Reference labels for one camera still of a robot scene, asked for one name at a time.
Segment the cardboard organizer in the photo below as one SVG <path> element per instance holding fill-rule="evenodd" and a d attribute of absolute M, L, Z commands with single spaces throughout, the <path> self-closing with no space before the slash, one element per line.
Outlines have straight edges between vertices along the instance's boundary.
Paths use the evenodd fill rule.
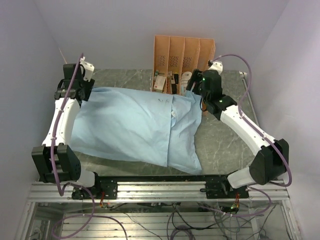
<path fill-rule="evenodd" d="M 215 41 L 206 38 L 193 38 L 181 36 L 154 37 L 153 72 L 152 86 L 154 89 L 158 72 L 161 77 L 163 89 L 160 87 L 157 92 L 172 94 L 172 81 L 168 74 L 178 74 L 177 94 L 181 94 L 181 78 L 185 72 L 193 72 L 194 69 L 204 71 L 208 69 L 208 61 L 215 55 Z"/>

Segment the wire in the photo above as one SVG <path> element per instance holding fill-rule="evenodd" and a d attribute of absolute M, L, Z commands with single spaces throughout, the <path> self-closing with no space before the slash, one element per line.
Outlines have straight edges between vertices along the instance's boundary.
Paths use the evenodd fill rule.
<path fill-rule="evenodd" d="M 77 233 L 79 233 L 82 229 L 84 229 L 87 224 L 91 221 L 92 218 L 105 218 L 105 219 L 111 219 L 113 221 L 115 221 L 116 223 L 118 223 L 120 225 L 120 227 L 123 229 L 124 231 L 124 235 L 125 235 L 125 239 L 128 240 L 128 236 L 127 236 L 127 232 L 126 232 L 126 229 L 125 227 L 121 224 L 121 222 L 119 222 L 117 219 L 113 218 L 113 217 L 110 217 L 110 216 L 99 216 L 99 215 L 94 215 L 95 213 L 95 207 L 96 207 L 96 204 L 95 204 L 95 198 L 94 196 L 92 195 L 92 193 L 89 191 L 89 189 L 87 189 L 86 187 L 84 186 L 79 186 L 79 185 L 76 185 L 74 183 L 66 183 L 65 185 L 63 185 L 63 188 L 62 188 L 62 194 L 65 193 L 65 189 L 68 185 L 71 185 L 75 188 L 79 188 L 79 189 L 83 189 L 85 190 L 89 195 L 90 195 L 90 198 L 92 199 L 92 211 L 91 211 L 91 214 L 83 214 L 83 213 L 80 213 L 80 214 L 74 214 L 74 215 L 71 215 L 71 216 L 67 216 L 67 217 L 64 217 L 62 219 L 60 219 L 59 221 L 57 221 L 53 227 L 52 227 L 52 230 L 51 230 L 51 235 L 56 238 L 56 239 L 68 239 L 68 238 L 71 238 L 73 237 L 74 235 L 76 235 Z M 77 218 L 77 217 L 87 217 L 87 221 L 77 230 L 75 231 L 74 233 L 68 235 L 68 236 L 58 236 L 55 234 L 55 231 L 58 227 L 58 225 L 60 225 L 64 220 L 67 220 L 67 219 L 71 219 L 71 218 Z"/>
<path fill-rule="evenodd" d="M 173 217 L 175 211 L 176 210 L 174 210 L 171 213 L 171 215 L 168 218 L 168 222 L 166 223 L 166 237 L 167 237 L 167 240 L 173 240 L 174 237 L 176 236 L 176 234 L 179 233 L 179 232 L 186 233 L 188 235 L 188 237 L 189 237 L 189 240 L 196 240 L 196 238 L 193 235 L 193 233 L 191 232 L 191 230 L 188 229 L 187 226 L 185 226 L 185 225 L 179 225 L 178 227 L 175 227 L 175 229 L 172 231 L 172 233 L 171 233 L 171 235 L 169 237 L 169 222 L 170 222 L 170 219 Z"/>
<path fill-rule="evenodd" d="M 151 234 L 153 234 L 153 235 L 157 236 L 158 238 L 160 238 L 161 240 L 163 240 L 163 239 L 162 239 L 158 234 L 156 234 L 156 233 L 154 233 L 154 232 L 150 231 L 149 229 L 147 229 L 146 227 L 144 227 L 140 222 L 137 222 L 137 221 L 133 220 L 133 219 L 129 216 L 129 214 L 127 214 L 127 213 L 125 213 L 125 212 L 122 212 L 122 211 L 120 211 L 120 210 L 116 210 L 116 211 L 121 212 L 121 213 L 123 213 L 123 214 L 127 215 L 127 216 L 128 216 L 128 218 L 129 218 L 129 219 L 131 219 L 131 221 L 132 221 L 132 222 L 134 222 L 134 223 L 138 224 L 138 225 L 139 225 L 140 227 L 142 227 L 144 230 L 148 231 L 149 233 L 151 233 Z"/>
<path fill-rule="evenodd" d="M 56 119 L 54 121 L 53 130 L 52 130 L 50 158 L 51 158 L 51 165 L 52 165 L 52 171 L 53 171 L 53 175 L 54 175 L 54 180 L 55 180 L 56 186 L 58 188 L 58 192 L 59 192 L 61 197 L 64 195 L 64 192 L 61 189 L 60 179 L 59 179 L 57 166 L 56 166 L 56 162 L 55 162 L 55 145 L 56 145 L 57 128 L 58 128 L 58 124 L 59 124 L 61 115 L 62 115 L 62 113 L 64 111 L 65 106 L 66 106 L 70 90 L 71 90 L 72 85 L 73 85 L 73 83 L 75 81 L 77 70 L 78 70 L 79 64 L 80 64 L 80 60 L 81 60 L 81 58 L 83 58 L 83 56 L 84 56 L 84 54 L 81 53 L 81 55 L 78 58 L 78 61 L 76 62 L 76 65 L 75 65 L 75 68 L 74 68 L 74 71 L 73 71 L 69 86 L 68 86 L 68 88 L 66 90 L 66 93 L 64 95 L 64 98 L 63 98 L 63 101 L 62 101 L 62 104 L 61 104 L 61 109 L 58 111 L 58 114 L 56 115 Z"/>
<path fill-rule="evenodd" d="M 120 204 L 119 206 L 116 206 L 116 207 L 109 207 L 109 210 L 110 211 L 113 211 L 113 210 L 116 210 L 116 209 L 118 209 L 118 208 L 120 208 L 120 207 L 122 207 L 123 205 L 126 205 L 127 203 L 125 202 L 125 203 L 122 203 L 122 204 Z"/>
<path fill-rule="evenodd" d="M 215 212 L 213 212 L 213 217 L 214 217 L 214 220 L 215 220 L 218 228 L 219 228 L 220 231 L 222 232 L 223 236 L 228 239 L 229 237 L 227 236 L 225 230 L 219 225 L 219 222 L 220 222 L 220 221 L 217 219 L 217 216 L 216 216 Z"/>
<path fill-rule="evenodd" d="M 101 200 L 100 200 L 100 204 L 99 204 L 99 206 L 101 208 L 104 207 L 104 199 L 105 199 L 105 192 L 103 191 L 102 194 L 101 194 Z"/>
<path fill-rule="evenodd" d="M 61 220 L 57 221 L 54 225 L 53 225 L 53 228 L 52 228 L 52 231 L 51 231 L 51 234 L 54 238 L 56 239 L 68 239 L 68 238 L 71 238 L 73 237 L 74 235 L 76 235 L 77 233 L 79 233 L 82 229 L 84 229 L 86 227 L 86 225 L 90 222 L 90 220 L 95 217 L 95 218 L 106 218 L 106 219 L 111 219 L 115 222 L 117 222 L 121 228 L 123 229 L 124 231 L 124 234 L 125 234 L 125 238 L 128 240 L 128 236 L 127 236 L 127 232 L 124 228 L 124 226 L 121 224 L 121 222 L 119 222 L 118 220 L 116 220 L 115 218 L 113 217 L 109 217 L 109 216 L 98 216 L 98 215 L 94 215 L 95 213 L 95 199 L 94 199 L 94 196 L 92 195 L 92 193 L 86 188 L 86 187 L 83 187 L 83 186 L 80 186 L 80 185 L 77 185 L 77 184 L 73 184 L 73 183 L 67 183 L 65 184 L 62 188 L 61 188 L 61 183 L 60 183 L 60 179 L 59 179 L 59 175 L 58 175 L 58 171 L 57 171 L 57 166 L 56 166 L 56 162 L 55 162 L 55 145 L 56 145 L 56 135 L 57 135 L 57 128 L 58 128 L 58 124 L 59 124 L 59 120 L 61 118 L 61 115 L 62 115 L 62 112 L 64 111 L 64 108 L 66 106 L 66 103 L 68 101 L 68 97 L 69 97 L 69 93 L 70 93 L 70 90 L 72 88 L 72 85 L 75 81 L 75 78 L 76 78 L 76 74 L 77 74 L 77 70 L 79 68 L 79 64 L 80 64 L 80 60 L 81 58 L 84 56 L 83 53 L 81 53 L 81 55 L 79 56 L 78 58 L 78 61 L 76 62 L 75 64 L 75 68 L 74 68 L 74 71 L 73 71 L 73 74 L 72 74 L 72 77 L 71 77 L 71 80 L 70 80 L 70 83 L 69 83 L 69 86 L 66 90 L 66 93 L 64 95 L 64 98 L 63 98 L 63 101 L 62 101 L 62 104 L 61 104 L 61 109 L 58 111 L 58 114 L 56 116 L 56 119 L 55 119 L 55 122 L 54 122 L 54 125 L 53 125 L 53 130 L 52 130 L 52 138 L 51 138 L 51 148 L 50 148 L 50 160 L 51 160 L 51 165 L 52 165 L 52 171 L 53 171 L 53 175 L 54 175 L 54 179 L 55 179 L 55 183 L 56 183 L 56 186 L 57 186 L 57 189 L 58 189 L 58 192 L 60 194 L 60 196 L 62 197 L 64 194 L 65 194 L 65 189 L 68 185 L 71 185 L 75 188 L 79 188 L 79 189 L 84 189 L 91 197 L 92 199 L 92 212 L 91 214 L 75 214 L 75 215 L 72 215 L 72 216 L 69 216 L 69 217 L 64 217 L 62 218 Z M 64 220 L 66 219 L 70 219 L 70 218 L 76 218 L 76 217 L 80 217 L 80 216 L 83 216 L 83 217 L 88 217 L 88 220 L 78 229 L 76 230 L 74 233 L 68 235 L 68 236 L 57 236 L 55 234 L 55 230 L 57 228 L 57 226 L 59 224 L 61 224 Z"/>
<path fill-rule="evenodd" d="M 237 231 L 237 232 L 235 233 L 235 240 L 238 240 L 238 233 L 240 232 L 240 222 L 239 222 L 239 218 L 236 218 L 236 222 L 238 223 L 238 229 L 239 229 L 239 231 Z"/>
<path fill-rule="evenodd" d="M 221 211 L 221 210 L 218 210 L 218 209 L 215 209 L 215 208 L 211 208 L 211 207 L 206 207 L 206 206 L 200 206 L 201 208 L 204 208 L 204 209 L 208 209 L 208 210 L 211 210 L 211 211 L 215 211 L 217 213 L 221 213 L 223 215 L 226 215 L 226 216 L 230 216 L 230 217 L 234 217 L 234 218 L 247 218 L 247 217 L 253 217 L 253 216 L 257 216 L 259 214 L 263 214 L 265 211 L 267 211 L 270 207 L 271 207 L 271 198 L 268 194 L 266 194 L 264 191 L 260 190 L 260 189 L 257 189 L 257 188 L 254 188 L 252 186 L 248 186 L 248 188 L 252 189 L 252 190 L 255 190 L 255 191 L 258 191 L 262 194 L 264 194 L 267 198 L 268 198 L 268 205 L 265 209 L 261 210 L 261 211 L 258 211 L 258 212 L 255 212 L 255 213 L 250 213 L 250 214 L 230 214 L 228 212 L 224 212 L 224 211 Z"/>
<path fill-rule="evenodd" d="M 273 208 L 271 209 L 271 211 L 269 212 L 269 214 L 266 216 L 266 218 L 265 218 L 265 220 L 264 220 L 264 222 L 263 222 L 263 224 L 262 224 L 261 229 L 260 229 L 259 231 L 257 231 L 256 233 L 252 234 L 252 235 L 251 235 L 250 237 L 248 237 L 246 240 L 252 238 L 252 237 L 253 237 L 254 235 L 256 235 L 256 234 L 258 234 L 258 238 L 257 238 L 257 239 L 259 239 L 259 237 L 260 237 L 260 232 L 261 232 L 262 229 L 264 228 L 264 226 L 265 226 L 265 224 L 266 224 L 266 222 L 267 222 L 270 214 L 274 211 L 274 209 L 276 208 L 276 206 L 277 206 L 277 205 L 274 205 Z"/>
<path fill-rule="evenodd" d="M 229 228 L 231 229 L 231 217 L 229 217 Z"/>
<path fill-rule="evenodd" d="M 182 221 L 189 227 L 189 229 L 186 229 L 186 230 L 199 230 L 199 231 L 201 231 L 201 230 L 206 230 L 206 229 L 213 229 L 212 226 L 217 225 L 217 223 L 213 223 L 213 224 L 211 224 L 211 225 L 209 225 L 209 226 L 206 226 L 206 227 L 194 227 L 194 226 L 191 226 L 191 225 L 190 225 L 189 223 L 187 223 L 187 222 L 184 220 L 184 218 L 181 216 L 179 210 L 177 209 L 177 206 L 173 206 L 173 205 L 172 205 L 172 207 L 174 208 L 174 211 L 173 211 L 173 213 L 172 213 L 172 225 L 173 225 L 176 229 L 177 229 L 177 227 L 176 227 L 175 224 L 174 224 L 174 215 L 175 215 L 175 213 L 177 213 L 177 214 L 180 216 L 180 218 L 182 219 Z"/>
<path fill-rule="evenodd" d="M 218 57 L 216 57 L 215 59 L 213 59 L 213 62 L 215 62 L 216 60 L 220 59 L 220 58 L 223 58 L 223 57 L 227 57 L 227 56 L 234 56 L 234 57 L 237 57 L 239 59 L 241 59 L 247 66 L 248 68 L 248 71 L 249 71 L 249 74 L 248 74 L 248 80 L 247 80 L 247 88 L 246 88 L 246 91 L 245 93 L 243 94 L 243 96 L 240 98 L 239 102 L 238 102 L 238 111 L 239 111 L 239 115 L 241 118 L 243 118 L 243 120 L 253 129 L 256 131 L 257 134 L 259 134 L 263 140 L 267 141 L 268 144 L 271 145 L 271 147 L 275 150 L 275 152 L 279 155 L 279 157 L 281 158 L 284 166 L 285 166 L 285 169 L 288 173 L 288 176 L 289 176 L 289 180 L 288 180 L 288 183 L 285 183 L 285 184 L 281 184 L 281 183 L 276 183 L 276 182 L 270 182 L 274 185 L 277 185 L 277 186 L 281 186 L 281 187 L 289 187 L 292 183 L 292 173 L 291 173 L 291 170 L 289 168 L 289 165 L 285 159 L 285 157 L 283 156 L 283 154 L 279 151 L 279 149 L 276 147 L 276 145 L 274 145 L 274 143 L 268 139 L 260 130 L 258 130 L 244 115 L 243 115 L 243 112 L 242 112 L 242 103 L 245 99 L 245 97 L 248 95 L 249 93 L 249 89 L 251 87 L 251 82 L 252 82 L 252 72 L 251 72 L 251 67 L 249 65 L 249 63 L 247 62 L 247 60 L 245 60 L 243 57 L 237 55 L 237 54 L 225 54 L 225 55 L 220 55 Z"/>
<path fill-rule="evenodd" d="M 202 112 L 206 112 L 207 111 L 207 108 L 205 108 L 204 110 L 202 109 L 202 99 L 200 100 L 200 109 Z"/>

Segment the small box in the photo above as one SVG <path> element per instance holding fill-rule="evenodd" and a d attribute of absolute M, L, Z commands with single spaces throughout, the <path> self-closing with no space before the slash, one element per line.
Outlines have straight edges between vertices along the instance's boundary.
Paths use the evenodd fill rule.
<path fill-rule="evenodd" d="M 164 91 L 165 83 L 166 83 L 165 76 L 160 76 L 160 75 L 156 76 L 153 90 L 155 90 L 158 93 L 162 93 Z"/>

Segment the black bracket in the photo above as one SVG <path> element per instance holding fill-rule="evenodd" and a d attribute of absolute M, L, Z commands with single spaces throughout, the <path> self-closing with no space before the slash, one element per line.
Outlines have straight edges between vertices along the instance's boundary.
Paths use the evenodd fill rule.
<path fill-rule="evenodd" d="M 57 155 L 56 165 L 60 165 L 62 172 L 59 172 L 61 182 L 77 181 L 80 178 L 81 166 L 76 154 L 68 145 L 54 147 L 54 154 Z M 40 175 L 40 181 L 44 183 L 56 183 L 52 172 L 50 147 L 36 146 L 31 152 L 32 159 Z"/>
<path fill-rule="evenodd" d="M 102 181 L 101 182 L 101 191 L 104 193 L 106 199 L 117 199 L 118 194 L 118 184 L 113 181 Z"/>
<path fill-rule="evenodd" d="M 289 144 L 286 140 L 275 140 L 274 145 L 282 153 L 287 163 L 289 163 Z M 286 167 L 274 148 L 263 146 L 256 154 L 253 162 L 249 166 L 253 180 L 260 185 L 275 180 L 276 177 L 286 172 Z"/>
<path fill-rule="evenodd" d="M 238 193 L 240 198 L 247 199 L 249 193 L 246 190 L 247 186 L 242 186 L 237 189 L 232 189 L 227 176 L 218 178 L 213 178 L 212 180 L 205 182 L 205 188 L 201 188 L 200 192 L 206 194 L 207 199 L 235 199 Z"/>
<path fill-rule="evenodd" d="M 57 90 L 54 94 L 55 100 L 65 97 L 67 93 L 67 89 L 70 85 L 75 67 L 76 67 L 76 64 L 73 64 L 73 63 L 63 65 L 64 79 L 62 79 L 58 84 Z M 85 81 L 83 77 L 84 76 L 81 74 L 81 68 L 79 67 L 77 69 L 74 82 L 69 92 L 69 97 L 71 99 L 76 99 L 80 106 L 82 101 L 89 100 L 92 88 L 95 83 L 95 80 L 91 79 L 90 81 Z"/>
<path fill-rule="evenodd" d="M 95 181 L 94 186 L 88 188 L 88 190 L 92 193 L 95 199 L 101 199 L 102 194 L 104 193 L 104 199 L 114 200 L 117 199 L 118 195 L 118 184 L 112 179 L 104 179 L 104 177 L 99 177 L 95 172 Z M 74 200 L 83 200 L 83 199 L 91 199 L 90 195 L 86 190 L 74 188 L 72 192 L 72 199 Z"/>

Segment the metal frame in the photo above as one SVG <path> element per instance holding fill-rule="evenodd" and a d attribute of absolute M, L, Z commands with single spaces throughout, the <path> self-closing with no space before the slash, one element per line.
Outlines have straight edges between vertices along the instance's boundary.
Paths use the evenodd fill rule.
<path fill-rule="evenodd" d="M 234 202 L 234 198 L 207 199 L 205 192 L 200 192 L 205 188 L 205 181 L 191 182 L 118 182 L 117 198 L 107 200 L 109 203 L 172 203 L 172 202 Z M 294 216 L 290 197 L 286 188 L 274 184 L 255 185 L 257 189 L 266 192 L 272 201 L 280 201 L 282 213 L 286 227 L 292 240 L 301 240 L 297 220 Z M 29 236 L 32 222 L 35 217 L 38 203 L 91 203 L 90 199 L 73 200 L 74 188 L 68 186 L 65 194 L 61 197 L 57 191 L 57 186 L 50 183 L 36 182 L 32 184 L 27 203 L 25 206 L 20 226 L 16 235 L 16 240 L 24 240 Z M 241 202 L 251 203 L 257 201 L 267 201 L 267 197 L 262 193 L 248 188 L 249 198 L 241 198 Z"/>

